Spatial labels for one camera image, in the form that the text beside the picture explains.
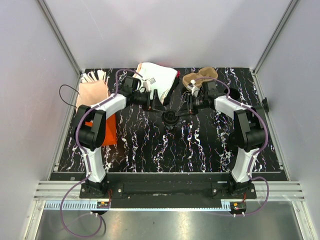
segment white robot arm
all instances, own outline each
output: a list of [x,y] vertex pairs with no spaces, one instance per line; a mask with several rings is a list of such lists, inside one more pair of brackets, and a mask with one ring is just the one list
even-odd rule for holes
[[[167,81],[163,83],[164,85],[166,84],[164,87],[170,90],[168,97],[173,91],[171,89],[178,82],[179,79],[177,78],[173,82]],[[127,76],[119,86],[118,93],[110,95],[109,101],[103,100],[92,106],[81,105],[74,117],[72,135],[76,138],[77,128],[79,128],[78,140],[83,147],[80,150],[82,156],[88,155],[88,161],[86,161],[86,157],[84,159],[86,176],[88,177],[86,184],[101,193],[106,192],[106,184],[103,184],[106,179],[106,171],[103,167],[101,156],[101,146],[106,134],[106,119],[131,104],[141,105],[145,111],[164,112],[166,110],[159,99],[157,89],[150,89],[153,90],[151,97],[151,91],[140,92],[138,90],[141,85],[140,79]],[[82,117],[92,107],[95,107],[94,110],[80,124]],[[92,122],[92,126],[86,125],[86,122]]]
[[237,147],[235,166],[230,173],[228,191],[230,194],[243,193],[251,184],[250,177],[257,159],[258,150],[266,140],[262,123],[251,112],[256,112],[266,122],[262,106],[249,106],[236,101],[239,92],[232,89],[232,100],[225,93],[219,93],[214,80],[202,83],[202,91],[197,96],[188,93],[184,104],[177,111],[177,116],[196,115],[199,109],[211,108],[219,111],[234,121],[234,132],[229,135],[229,143]]

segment orange cloth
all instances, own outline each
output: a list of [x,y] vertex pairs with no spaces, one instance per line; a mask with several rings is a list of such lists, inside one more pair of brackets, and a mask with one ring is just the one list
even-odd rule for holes
[[[116,128],[116,115],[113,114],[106,121],[105,138],[102,146],[109,146],[117,144],[117,128]],[[92,122],[86,122],[85,125],[92,126]]]

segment white backdrop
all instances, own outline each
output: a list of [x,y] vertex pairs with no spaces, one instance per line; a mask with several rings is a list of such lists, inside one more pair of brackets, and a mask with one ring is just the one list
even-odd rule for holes
[[53,165],[67,112],[59,86],[77,76],[35,0],[3,0],[0,13],[0,239],[18,240]]
[[255,67],[290,0],[46,0],[79,66]]
[[300,1],[258,72],[290,177],[320,236],[320,2]]

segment black and white marble table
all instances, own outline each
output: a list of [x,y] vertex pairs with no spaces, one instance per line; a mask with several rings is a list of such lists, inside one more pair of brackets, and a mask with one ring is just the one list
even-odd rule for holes
[[[177,110],[184,99],[182,77],[199,68],[176,68],[180,83],[167,109]],[[115,87],[117,69],[104,69],[110,76],[108,86]],[[241,101],[257,105],[258,93],[249,68],[216,68],[218,79],[238,89]],[[180,118],[174,130],[166,130],[161,113],[144,112],[134,105],[116,114],[117,145],[102,147],[107,172],[228,172],[236,155],[229,151],[227,139],[233,120],[212,109],[202,109],[197,116]],[[69,129],[59,163],[59,172],[84,172],[85,164]],[[259,154],[254,172],[280,171],[270,139]]]

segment purple cable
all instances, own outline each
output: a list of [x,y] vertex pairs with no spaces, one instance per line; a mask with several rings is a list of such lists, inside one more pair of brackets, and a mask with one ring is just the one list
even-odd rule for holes
[[63,204],[64,204],[64,201],[65,201],[66,197],[68,196],[68,194],[69,194],[76,186],[78,186],[79,184],[82,184],[83,182],[85,182],[85,181],[90,177],[90,174],[91,174],[91,165],[90,165],[90,161],[89,161],[88,152],[87,152],[87,150],[80,144],[80,141],[79,141],[79,130],[80,130],[80,127],[81,127],[82,123],[83,123],[84,120],[86,119],[86,117],[87,117],[94,109],[96,109],[96,108],[98,108],[98,107],[106,104],[107,102],[111,101],[111,99],[115,98],[115,96],[117,96],[117,94],[118,94],[118,87],[119,87],[118,74],[119,74],[120,71],[132,72],[132,73],[135,73],[135,74],[139,75],[140,77],[143,77],[141,74],[139,74],[138,72],[133,71],[133,70],[131,70],[131,69],[122,68],[122,69],[119,69],[118,71],[116,71],[116,73],[115,73],[115,93],[114,93],[114,95],[113,95],[112,97],[109,97],[109,98],[107,98],[106,100],[100,102],[100,104],[97,104],[97,105],[91,107],[91,108],[82,116],[82,118],[81,118],[81,120],[80,120],[80,122],[79,122],[79,124],[78,124],[78,126],[77,126],[77,129],[76,129],[76,131],[75,131],[75,141],[76,141],[76,144],[78,145],[78,147],[79,147],[80,149],[82,149],[82,150],[84,151],[85,160],[86,160],[86,163],[87,163],[87,166],[88,166],[88,176],[87,176],[86,178],[84,178],[83,180],[79,181],[78,183],[76,183],[74,186],[72,186],[72,187],[66,192],[66,194],[65,194],[64,197],[62,198],[59,211],[60,211],[61,223],[62,223],[64,229],[65,229],[68,233],[70,233],[70,234],[72,234],[73,236],[76,236],[76,237],[78,237],[78,238],[87,239],[87,238],[92,238],[93,236],[95,236],[95,235],[100,231],[101,226],[102,226],[102,221],[103,221],[103,220],[102,220],[102,217],[101,217],[100,215],[98,215],[98,216],[99,216],[99,219],[100,219],[100,225],[99,225],[98,229],[97,229],[93,234],[87,235],[87,236],[79,235],[79,234],[76,234],[76,233],[72,232],[72,231],[68,228],[68,226],[65,224],[65,221],[64,221],[63,212],[62,212],[62,206],[63,206]]
[[[222,82],[222,81],[220,81],[220,80],[218,80],[218,79],[216,79],[216,78],[213,78],[213,77],[199,77],[199,78],[195,79],[195,81],[200,80],[200,79],[211,79],[211,80],[214,80],[214,81],[216,81],[216,82],[224,85],[224,86],[226,87],[226,89],[228,90],[228,93],[226,94],[226,99],[227,99],[228,101],[230,101],[230,102],[232,102],[232,103],[240,106],[240,107],[243,107],[243,108],[249,110],[251,113],[253,113],[253,115],[255,115],[255,116],[259,119],[260,123],[261,123],[262,126],[263,126],[264,135],[265,135],[264,144],[263,144],[263,146],[262,146],[261,148],[259,148],[257,151],[255,151],[255,152],[253,153],[253,155],[252,155],[252,157],[251,157],[251,159],[250,159],[248,168],[247,168],[247,175],[248,175],[248,177],[249,177],[249,179],[250,179],[251,181],[255,181],[255,180],[261,179],[261,180],[263,180],[263,181],[265,182],[265,184],[266,184],[266,197],[265,197],[265,200],[264,200],[263,204],[262,204],[257,210],[255,210],[255,211],[253,211],[253,212],[250,212],[250,213],[247,213],[246,215],[247,215],[247,216],[250,216],[250,215],[256,214],[256,213],[260,212],[261,209],[263,209],[263,208],[265,207],[265,205],[266,205],[266,203],[267,203],[267,201],[268,201],[268,199],[269,199],[270,189],[269,189],[269,184],[268,184],[267,180],[266,180],[264,177],[262,177],[262,176],[257,176],[257,177],[252,178],[249,173],[250,173],[250,167],[251,167],[251,165],[253,164],[253,161],[254,161],[254,155],[257,155],[257,154],[259,154],[260,152],[262,152],[262,151],[266,148],[266,146],[267,146],[267,144],[268,144],[268,130],[267,130],[267,126],[266,126],[264,120],[259,116],[258,113],[256,113],[254,110],[252,110],[250,107],[244,105],[243,103],[240,103],[240,102],[232,99],[231,97],[229,97],[229,95],[230,95],[230,88],[228,87],[227,84],[225,84],[224,82]],[[218,216],[224,216],[224,217],[233,217],[233,215],[223,215],[223,214],[218,214],[218,213],[213,213],[213,214],[214,214],[214,215],[218,215]]]
[[[77,218],[75,218],[74,220],[72,220],[72,222],[68,223],[66,226],[69,227],[69,226],[71,226],[72,224],[74,224],[76,221],[78,221],[79,219],[81,219],[82,217],[88,216],[88,215],[91,215],[91,212],[87,212],[87,213],[84,213],[84,214],[78,216]],[[49,227],[50,227],[51,231],[54,232],[54,233],[58,233],[58,232],[61,232],[62,230],[65,230],[64,227],[62,227],[62,228],[60,228],[60,229],[58,229],[58,230],[55,229],[55,227],[54,227],[53,224],[52,224],[52,217],[51,217],[51,215],[50,215],[50,217],[49,217],[48,222],[49,222]]]

